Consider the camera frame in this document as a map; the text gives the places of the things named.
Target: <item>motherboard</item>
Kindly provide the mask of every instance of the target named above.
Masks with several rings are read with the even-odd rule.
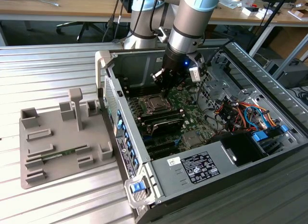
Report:
[[[152,159],[200,147],[215,134],[194,96],[185,87],[178,87],[170,91],[168,98],[160,94],[128,98]]]

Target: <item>power supply label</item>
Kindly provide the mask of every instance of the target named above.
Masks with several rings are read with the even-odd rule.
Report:
[[[197,184],[220,174],[207,152],[181,159],[182,165],[192,183]]]

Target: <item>blue cable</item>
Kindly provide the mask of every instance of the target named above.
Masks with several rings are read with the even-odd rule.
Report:
[[[261,117],[262,117],[262,119],[263,119],[263,122],[265,123],[266,127],[270,128],[271,125],[265,120],[264,115],[263,115],[263,113],[260,111],[260,109],[258,109],[257,107],[254,107],[254,106],[250,106],[250,107],[251,107],[251,108],[254,108],[256,111],[258,111],[258,113],[261,115]],[[250,107],[247,107],[247,108],[245,109],[245,111],[244,111],[245,120],[246,120],[249,124],[251,124],[252,126],[254,126],[254,127],[257,129],[257,131],[258,131],[258,130],[259,130],[258,126],[255,125],[254,123],[250,122],[249,119],[248,119],[248,117],[247,117],[247,110],[248,110],[248,108],[250,108]]]

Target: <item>office chair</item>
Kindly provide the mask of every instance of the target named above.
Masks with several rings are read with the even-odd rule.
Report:
[[[102,29],[97,27],[94,23],[95,22],[69,22],[69,23],[64,23],[64,24],[57,25],[56,32],[58,34],[62,34],[61,28],[63,28],[63,27],[82,25],[81,31],[80,31],[80,33],[77,37],[77,42],[80,42],[82,35],[83,35],[83,32],[85,30],[89,30],[89,27],[91,27],[94,30],[100,32],[101,34],[105,34],[105,31],[103,31]]]

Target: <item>sticker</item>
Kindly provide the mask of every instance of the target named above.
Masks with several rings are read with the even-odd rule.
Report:
[[[156,62],[157,63],[160,63],[160,62],[162,62],[163,61],[163,58],[161,57],[161,58],[156,58]]]
[[[182,162],[190,181],[194,184],[220,174],[212,158],[207,152],[199,153],[191,157],[184,158],[180,161]]]
[[[169,166],[173,166],[173,165],[177,165],[181,163],[181,159],[180,157],[176,157],[176,158],[171,158],[167,160]]]
[[[128,155],[128,151],[126,150],[125,145],[123,144],[122,137],[117,138],[116,140],[117,140],[117,143],[118,143],[121,155],[122,155],[121,157],[125,165],[125,168],[127,170],[128,176],[130,178],[133,178],[135,177],[135,171],[131,165],[130,156]]]

